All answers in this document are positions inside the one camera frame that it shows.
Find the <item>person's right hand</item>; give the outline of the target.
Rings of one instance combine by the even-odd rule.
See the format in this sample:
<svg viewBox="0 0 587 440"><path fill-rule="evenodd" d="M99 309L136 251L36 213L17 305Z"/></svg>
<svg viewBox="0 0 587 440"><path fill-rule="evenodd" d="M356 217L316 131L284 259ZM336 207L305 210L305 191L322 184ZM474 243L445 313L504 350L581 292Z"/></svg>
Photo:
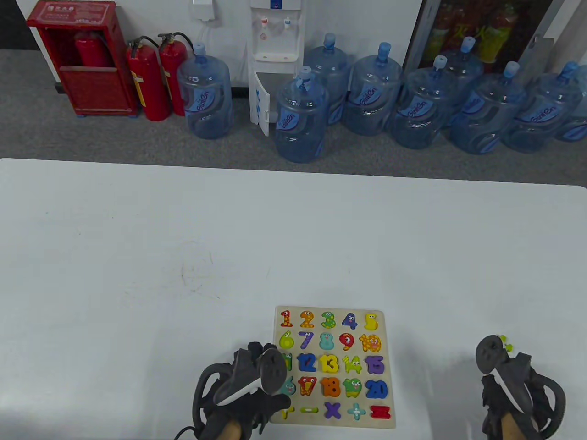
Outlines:
<svg viewBox="0 0 587 440"><path fill-rule="evenodd" d="M542 440L557 430L556 406L545 391L555 388L535 371L530 359L521 353L497 362L482 378L482 404L487 409L482 431L489 440Z"/></svg>

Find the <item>person's left hand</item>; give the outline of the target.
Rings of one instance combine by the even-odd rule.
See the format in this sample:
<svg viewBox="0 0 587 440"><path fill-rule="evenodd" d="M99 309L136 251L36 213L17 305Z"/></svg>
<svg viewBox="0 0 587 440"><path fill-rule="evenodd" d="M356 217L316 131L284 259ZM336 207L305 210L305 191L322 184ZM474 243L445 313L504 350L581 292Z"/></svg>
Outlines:
<svg viewBox="0 0 587 440"><path fill-rule="evenodd" d="M262 433L275 413L291 406L282 392L287 373L277 346L257 341L234 352L230 363L208 365L194 392L194 437L249 440L253 431Z"/></svg>

